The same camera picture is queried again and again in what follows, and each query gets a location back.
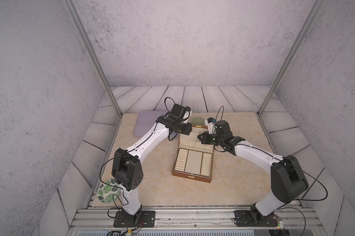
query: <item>purple mat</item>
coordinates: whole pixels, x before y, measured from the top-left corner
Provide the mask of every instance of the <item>purple mat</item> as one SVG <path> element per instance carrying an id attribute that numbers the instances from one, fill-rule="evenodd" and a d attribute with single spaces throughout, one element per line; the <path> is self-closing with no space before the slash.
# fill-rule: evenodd
<path id="1" fill-rule="evenodd" d="M 165 115 L 167 111 L 141 111 L 138 114 L 136 127 L 134 128 L 134 136 L 142 137 L 145 135 L 155 123 L 155 120 Z"/>

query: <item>green plate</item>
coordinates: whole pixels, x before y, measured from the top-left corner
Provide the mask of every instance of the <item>green plate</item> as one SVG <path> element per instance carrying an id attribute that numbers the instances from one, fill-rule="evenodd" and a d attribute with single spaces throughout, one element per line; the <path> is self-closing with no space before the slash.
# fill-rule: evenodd
<path id="1" fill-rule="evenodd" d="M 105 183 L 112 186 L 119 186 L 114 179 L 106 180 Z M 102 183 L 97 189 L 97 199 L 103 203 L 111 203 L 113 200 L 117 199 L 117 196 L 120 196 L 120 188 L 112 187 L 107 184 Z"/>

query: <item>gray wooden plank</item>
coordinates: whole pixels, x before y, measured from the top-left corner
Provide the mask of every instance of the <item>gray wooden plank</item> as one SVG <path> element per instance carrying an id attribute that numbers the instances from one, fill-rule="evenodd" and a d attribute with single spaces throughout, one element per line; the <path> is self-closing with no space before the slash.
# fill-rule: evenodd
<path id="1" fill-rule="evenodd" d="M 182 106 L 189 106 L 192 112 L 208 112 L 203 98 L 202 88 L 199 86 L 186 86 Z"/>
<path id="2" fill-rule="evenodd" d="M 249 97 L 252 101 L 255 100 L 258 106 L 263 103 L 269 91 L 269 88 L 265 85 L 240 85 L 237 86 L 237 88 L 242 91 L 242 93 L 244 93 L 247 97 Z M 276 94 L 274 94 L 272 98 L 278 99 Z"/>
<path id="3" fill-rule="evenodd" d="M 293 154 L 309 144 L 299 128 L 277 131 L 270 133 L 270 136 L 277 148 L 277 154 L 282 156 Z"/>
<path id="4" fill-rule="evenodd" d="M 335 236 L 354 235 L 355 236 L 355 210 L 345 197 L 335 230 Z"/>
<path id="5" fill-rule="evenodd" d="M 68 222 L 71 224 L 77 209 L 82 209 L 90 197 L 91 187 L 71 163 L 58 186 L 58 191 Z"/>
<path id="6" fill-rule="evenodd" d="M 164 99 L 166 97 L 171 97 L 176 104 L 181 105 L 181 101 L 183 100 L 184 87 L 183 86 L 169 86 L 166 92 L 163 94 L 161 100 L 156 106 L 155 111 L 167 111 L 166 106 L 164 105 Z M 169 110 L 173 107 L 173 102 L 170 99 L 166 100 L 167 107 Z"/>
<path id="7" fill-rule="evenodd" d="M 328 236 L 325 229 L 311 229 L 313 236 Z"/>
<path id="8" fill-rule="evenodd" d="M 107 150 L 115 128 L 115 125 L 90 123 L 83 140 L 103 150 Z"/>
<path id="9" fill-rule="evenodd" d="M 235 86 L 220 86 L 219 89 L 227 98 L 235 112 L 256 112 L 259 108 Z"/>
<path id="10" fill-rule="evenodd" d="M 95 184 L 104 154 L 105 152 L 103 150 L 86 142 L 81 142 L 71 160 L 91 186 Z"/>
<path id="11" fill-rule="evenodd" d="M 286 112 L 286 108 L 279 99 L 271 99 L 265 111 Z"/>
<path id="12" fill-rule="evenodd" d="M 116 101 L 122 112 L 126 112 L 133 106 L 151 87 L 134 87 Z"/>
<path id="13" fill-rule="evenodd" d="M 307 146 L 306 148 L 297 152 L 296 154 L 294 154 L 294 157 L 297 158 L 302 170 L 309 173 L 315 178 L 320 174 L 320 172 L 324 168 L 322 162 L 320 161 L 312 146 Z M 305 176 L 308 185 L 311 186 L 311 184 L 314 182 L 314 179 L 308 176 L 307 174 L 305 174 Z"/>
<path id="14" fill-rule="evenodd" d="M 167 86 L 151 87 L 131 108 L 127 113 L 138 113 L 140 111 L 154 111 L 163 94 L 166 92 Z"/>
<path id="15" fill-rule="evenodd" d="M 334 235 L 344 194 L 326 169 L 321 173 L 318 180 L 326 187 L 328 197 L 323 201 L 302 202 L 305 207 L 315 209 L 327 234 Z M 316 182 L 303 199 L 321 199 L 325 195 L 324 188 Z"/>
<path id="16" fill-rule="evenodd" d="M 208 112 L 217 112 L 221 106 L 224 112 L 234 112 L 218 86 L 203 86 L 202 91 Z"/>
<path id="17" fill-rule="evenodd" d="M 267 92 L 269 90 L 265 85 L 242 85 L 236 86 L 242 93 L 244 93 L 251 101 L 253 101 L 258 107 L 261 106 Z M 284 112 L 286 111 L 285 107 L 279 101 L 276 95 L 273 95 L 272 99 L 269 101 L 265 111 L 276 111 Z"/>
<path id="18" fill-rule="evenodd" d="M 132 88 L 133 87 L 111 87 L 115 99 L 118 99 Z M 102 101 L 99 104 L 99 107 L 101 106 L 112 106 L 107 93 L 103 95 Z"/>
<path id="19" fill-rule="evenodd" d="M 269 132 L 297 127 L 297 123 L 287 112 L 264 112 L 261 116 Z"/>
<path id="20" fill-rule="evenodd" d="M 66 235 L 69 224 L 57 190 L 54 191 L 40 222 L 40 236 Z"/>
<path id="21" fill-rule="evenodd" d="M 114 106 L 98 107 L 91 122 L 116 125 L 119 120 L 119 116 L 114 109 Z"/>

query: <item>enclosure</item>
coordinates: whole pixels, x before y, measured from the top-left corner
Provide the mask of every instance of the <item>enclosure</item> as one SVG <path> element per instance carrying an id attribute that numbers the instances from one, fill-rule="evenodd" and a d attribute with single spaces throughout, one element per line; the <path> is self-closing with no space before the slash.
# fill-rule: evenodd
<path id="1" fill-rule="evenodd" d="M 0 235 L 115 230 L 114 202 L 97 195 L 104 163 L 166 97 L 189 122 L 223 106 L 235 136 L 313 176 L 275 212 L 279 227 L 355 235 L 355 0 L 0 1 Z M 142 163 L 140 202 L 156 216 L 139 235 L 270 235 L 233 213 L 268 193 L 270 174 L 213 151 L 210 183 L 173 176 L 179 145 Z M 328 197 L 307 201 L 326 196 L 318 181 Z"/>

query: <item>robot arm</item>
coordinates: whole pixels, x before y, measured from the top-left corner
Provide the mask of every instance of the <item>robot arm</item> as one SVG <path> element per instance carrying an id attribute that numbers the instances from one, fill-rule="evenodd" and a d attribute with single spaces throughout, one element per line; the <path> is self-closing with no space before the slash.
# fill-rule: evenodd
<path id="1" fill-rule="evenodd" d="M 209 118 L 206 123 L 209 131 L 198 136 L 202 144 L 219 145 L 225 151 L 255 163 L 271 175 L 271 190 L 251 206 L 251 219 L 256 225 L 307 190 L 308 182 L 294 156 L 276 155 L 233 136 L 225 120 L 216 122 Z"/>
<path id="2" fill-rule="evenodd" d="M 132 219 L 134 223 L 139 221 L 137 217 L 142 210 L 137 188 L 143 179 L 141 164 L 156 145 L 169 137 L 172 132 L 189 135 L 192 131 L 192 125 L 187 122 L 190 114 L 190 107 L 174 104 L 171 112 L 160 116 L 148 133 L 135 144 L 125 150 L 120 148 L 116 150 L 112 176 L 118 184 L 125 187 L 123 196 L 128 202 L 123 209 L 128 214 L 127 218 Z"/>

